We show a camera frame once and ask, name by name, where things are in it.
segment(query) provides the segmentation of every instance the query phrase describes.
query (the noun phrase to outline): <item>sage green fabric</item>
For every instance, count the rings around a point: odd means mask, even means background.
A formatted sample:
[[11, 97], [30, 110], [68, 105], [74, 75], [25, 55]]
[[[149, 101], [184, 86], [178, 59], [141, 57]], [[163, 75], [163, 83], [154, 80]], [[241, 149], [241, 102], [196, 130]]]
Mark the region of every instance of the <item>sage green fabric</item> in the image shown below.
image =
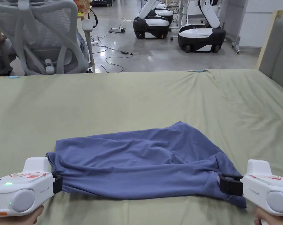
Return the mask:
[[[0, 77], [0, 177], [53, 151], [57, 139], [178, 121], [205, 134], [240, 173], [249, 159], [262, 159], [283, 176], [283, 88], [246, 69]], [[59, 193], [38, 223], [253, 224], [253, 209], [195, 196], [113, 201]]]

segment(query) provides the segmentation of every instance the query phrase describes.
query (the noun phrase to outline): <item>hand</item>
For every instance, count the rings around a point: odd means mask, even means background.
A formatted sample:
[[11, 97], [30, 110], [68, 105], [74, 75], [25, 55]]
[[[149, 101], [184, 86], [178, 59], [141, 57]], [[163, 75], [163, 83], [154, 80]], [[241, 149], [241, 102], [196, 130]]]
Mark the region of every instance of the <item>hand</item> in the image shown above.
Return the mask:
[[[261, 208], [256, 209], [255, 217], [260, 220], [265, 220], [268, 225], [283, 225], [283, 216], [270, 215]], [[259, 220], [255, 220], [255, 225], [259, 225]]]
[[0, 225], [33, 225], [44, 210], [43, 205], [26, 216], [0, 217]]

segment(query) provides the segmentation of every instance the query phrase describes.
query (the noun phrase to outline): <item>blue t-shirt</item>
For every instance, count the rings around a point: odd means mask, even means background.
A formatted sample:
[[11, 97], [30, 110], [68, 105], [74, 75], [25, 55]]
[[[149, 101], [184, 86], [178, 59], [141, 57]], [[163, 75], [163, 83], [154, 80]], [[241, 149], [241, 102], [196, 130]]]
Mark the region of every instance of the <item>blue t-shirt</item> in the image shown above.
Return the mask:
[[199, 130], [178, 122], [163, 129], [57, 140], [46, 155], [63, 191], [114, 199], [203, 195], [246, 207], [219, 190], [220, 173], [240, 175]]

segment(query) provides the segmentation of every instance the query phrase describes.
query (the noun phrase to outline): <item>power strip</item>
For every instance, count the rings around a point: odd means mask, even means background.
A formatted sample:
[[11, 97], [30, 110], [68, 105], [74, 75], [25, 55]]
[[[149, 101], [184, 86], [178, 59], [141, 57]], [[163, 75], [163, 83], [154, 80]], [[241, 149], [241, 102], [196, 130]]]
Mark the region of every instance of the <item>power strip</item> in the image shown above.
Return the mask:
[[125, 33], [126, 30], [124, 28], [117, 28], [117, 27], [115, 27], [115, 28], [111, 28], [109, 30], [109, 33], [112, 33], [112, 32], [115, 32], [115, 33]]

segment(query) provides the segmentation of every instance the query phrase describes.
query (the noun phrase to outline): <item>red sticker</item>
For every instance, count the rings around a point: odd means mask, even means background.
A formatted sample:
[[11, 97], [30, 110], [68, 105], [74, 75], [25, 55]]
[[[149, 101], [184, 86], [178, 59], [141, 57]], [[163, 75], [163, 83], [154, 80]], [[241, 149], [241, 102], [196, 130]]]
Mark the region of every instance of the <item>red sticker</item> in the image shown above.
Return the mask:
[[25, 175], [22, 173], [14, 173], [14, 174], [10, 174], [10, 177], [24, 177]]
[[36, 172], [36, 173], [28, 173], [28, 174], [25, 174], [26, 176], [41, 176], [41, 175], [44, 175], [43, 173], [40, 173], [40, 172]]
[[274, 180], [282, 180], [282, 178], [277, 177], [277, 176], [272, 176], [272, 177], [271, 176], [260, 176], [260, 177], [274, 179]]

